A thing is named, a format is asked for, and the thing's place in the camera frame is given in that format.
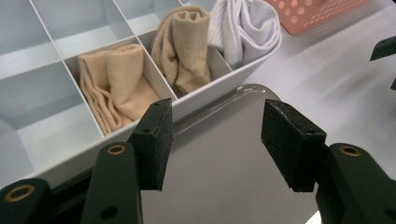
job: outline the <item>beige sock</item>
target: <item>beige sock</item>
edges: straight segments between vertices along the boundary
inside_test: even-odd
[[[160,100],[143,76],[143,47],[125,46],[105,57],[114,105],[130,119],[142,118],[149,106]]]
[[[132,122],[113,104],[105,62],[107,52],[78,57],[81,89],[104,134],[112,133]]]
[[[183,93],[211,81],[206,62],[209,14],[201,7],[180,7],[160,24],[151,50],[170,86]]]

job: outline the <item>white cloth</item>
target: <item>white cloth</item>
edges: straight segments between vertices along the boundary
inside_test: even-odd
[[[268,54],[280,40],[276,11],[262,0],[218,0],[210,12],[209,46],[232,69]]]

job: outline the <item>pink basket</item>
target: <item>pink basket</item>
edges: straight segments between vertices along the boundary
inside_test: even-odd
[[[278,13],[283,27],[300,34],[314,26],[370,2],[370,0],[266,0]]]

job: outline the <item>folded sock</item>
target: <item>folded sock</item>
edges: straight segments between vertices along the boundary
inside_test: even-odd
[[[130,119],[141,119],[149,106],[160,100],[143,76],[142,46],[122,47],[105,57],[114,105]]]
[[[211,81],[206,62],[210,17],[201,7],[180,7],[161,22],[151,57],[173,89],[189,93]]]
[[[211,11],[208,42],[232,69],[271,52],[280,39],[276,11],[262,0],[218,0]]]
[[[78,57],[80,87],[104,134],[132,122],[113,104],[105,62],[106,51]]]
[[[144,51],[129,45],[78,56],[80,87],[104,135],[140,119],[160,100],[144,74]]]

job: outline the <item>brass screw insert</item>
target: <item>brass screw insert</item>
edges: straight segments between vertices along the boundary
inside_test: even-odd
[[[125,149],[126,149],[125,146],[116,145],[116,146],[110,147],[107,150],[107,154],[112,155],[112,156],[117,156],[117,155],[120,155],[122,152],[124,152]]]
[[[351,146],[342,146],[340,147],[340,151],[348,156],[352,156],[352,157],[359,157],[361,156],[361,152],[354,147]]]
[[[35,191],[35,186],[31,184],[22,185],[12,189],[9,193],[6,194],[4,198],[8,203],[15,203],[22,199],[27,198]]]

